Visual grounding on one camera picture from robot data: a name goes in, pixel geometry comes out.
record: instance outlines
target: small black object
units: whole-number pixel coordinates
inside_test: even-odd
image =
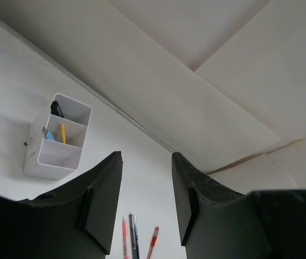
[[[122,179],[121,152],[34,200],[0,197],[0,258],[105,259]]]
[[[180,241],[188,259],[306,258],[306,190],[237,193],[172,155]]]
[[[59,106],[57,101],[53,101],[50,108],[52,114],[64,118],[61,107]]]

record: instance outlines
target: pink pen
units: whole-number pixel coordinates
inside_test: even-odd
[[[152,241],[151,241],[151,246],[150,246],[148,254],[147,254],[147,259],[151,258],[153,248],[155,246],[155,243],[157,242],[158,233],[159,233],[159,227],[155,227],[153,237],[152,237]]]
[[[128,228],[127,228],[127,220],[126,220],[125,217],[122,219],[122,230],[123,230],[123,254],[124,254],[124,259],[129,259],[128,251],[127,251]]]

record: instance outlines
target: white organizer box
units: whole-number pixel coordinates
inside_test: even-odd
[[[30,126],[24,173],[60,180],[79,167],[92,108],[63,94],[54,96],[64,118],[51,114],[47,105]],[[61,124],[65,126],[66,144],[62,143]],[[44,139],[46,127],[56,141]]]

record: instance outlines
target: pen holder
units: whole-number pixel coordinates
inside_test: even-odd
[[[92,108],[60,93],[55,94],[52,101],[58,102],[64,118],[51,114],[49,103],[32,122],[24,174],[60,180],[79,167]],[[64,125],[65,144],[62,143],[61,124]],[[51,132],[55,141],[44,138],[43,127]]]

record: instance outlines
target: yellow pen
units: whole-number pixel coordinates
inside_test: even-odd
[[[61,124],[61,135],[62,135],[62,142],[63,144],[66,143],[66,132],[65,132],[65,125]]]

